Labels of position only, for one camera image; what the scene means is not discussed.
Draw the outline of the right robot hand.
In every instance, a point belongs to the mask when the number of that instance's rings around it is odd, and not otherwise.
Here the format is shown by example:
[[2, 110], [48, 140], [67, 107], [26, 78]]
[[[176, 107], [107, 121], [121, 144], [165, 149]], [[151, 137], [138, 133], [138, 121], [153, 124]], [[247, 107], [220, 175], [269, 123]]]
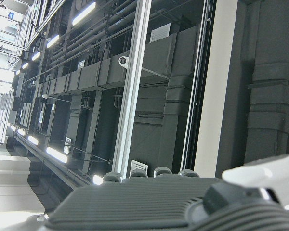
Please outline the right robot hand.
[[202, 178], [158, 167], [74, 190], [43, 231], [289, 231], [289, 154]]

